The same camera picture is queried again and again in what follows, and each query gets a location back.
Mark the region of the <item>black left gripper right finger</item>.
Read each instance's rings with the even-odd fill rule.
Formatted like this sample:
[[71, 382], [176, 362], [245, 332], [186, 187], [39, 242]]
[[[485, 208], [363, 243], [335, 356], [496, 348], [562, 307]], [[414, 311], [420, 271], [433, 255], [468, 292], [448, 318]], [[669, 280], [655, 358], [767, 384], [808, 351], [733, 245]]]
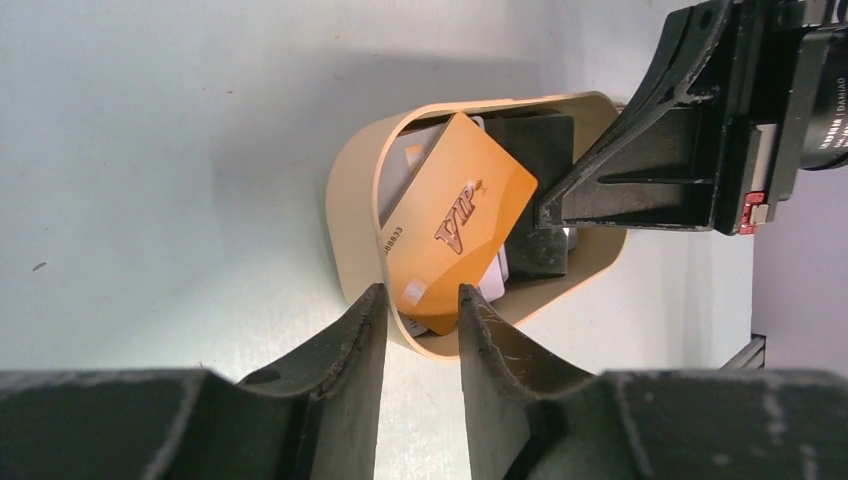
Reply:
[[847, 382], [815, 370], [591, 374], [458, 291], [476, 479], [843, 479]]

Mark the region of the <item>orange VIP card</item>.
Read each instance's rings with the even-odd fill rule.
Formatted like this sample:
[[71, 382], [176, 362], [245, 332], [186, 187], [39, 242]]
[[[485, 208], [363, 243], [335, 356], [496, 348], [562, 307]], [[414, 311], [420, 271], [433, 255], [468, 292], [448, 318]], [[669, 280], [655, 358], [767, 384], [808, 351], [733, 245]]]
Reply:
[[454, 114], [381, 230], [396, 309], [451, 333], [459, 286], [479, 285], [537, 185], [469, 116]]

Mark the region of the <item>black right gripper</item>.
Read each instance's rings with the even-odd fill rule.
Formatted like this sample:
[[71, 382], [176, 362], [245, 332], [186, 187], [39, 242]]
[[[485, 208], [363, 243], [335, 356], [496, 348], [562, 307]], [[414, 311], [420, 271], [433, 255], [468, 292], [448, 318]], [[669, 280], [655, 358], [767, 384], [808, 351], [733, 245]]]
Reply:
[[752, 235], [774, 220], [799, 172], [847, 165], [846, 2], [672, 12], [614, 124], [672, 106], [704, 109], [670, 109], [618, 149], [579, 160], [537, 201], [537, 224]]

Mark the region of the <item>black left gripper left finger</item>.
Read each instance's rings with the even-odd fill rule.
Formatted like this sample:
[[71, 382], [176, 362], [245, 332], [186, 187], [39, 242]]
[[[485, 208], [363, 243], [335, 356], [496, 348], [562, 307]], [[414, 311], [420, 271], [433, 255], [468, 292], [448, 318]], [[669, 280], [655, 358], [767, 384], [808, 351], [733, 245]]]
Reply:
[[370, 479], [388, 294], [239, 382], [205, 368], [5, 371], [5, 479]]

